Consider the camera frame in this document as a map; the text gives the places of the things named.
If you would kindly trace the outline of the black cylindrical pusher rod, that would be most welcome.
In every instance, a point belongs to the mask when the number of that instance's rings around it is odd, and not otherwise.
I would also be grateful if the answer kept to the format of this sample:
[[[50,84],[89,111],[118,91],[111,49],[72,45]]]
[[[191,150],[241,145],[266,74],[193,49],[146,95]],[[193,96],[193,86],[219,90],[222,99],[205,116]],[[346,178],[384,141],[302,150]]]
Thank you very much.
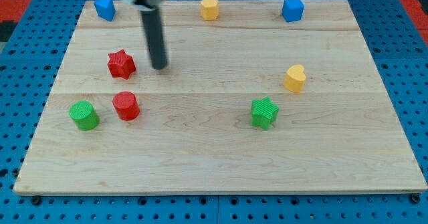
[[[158,7],[155,7],[150,11],[142,11],[141,17],[152,68],[163,70],[168,66],[168,57],[163,35],[161,11]]]

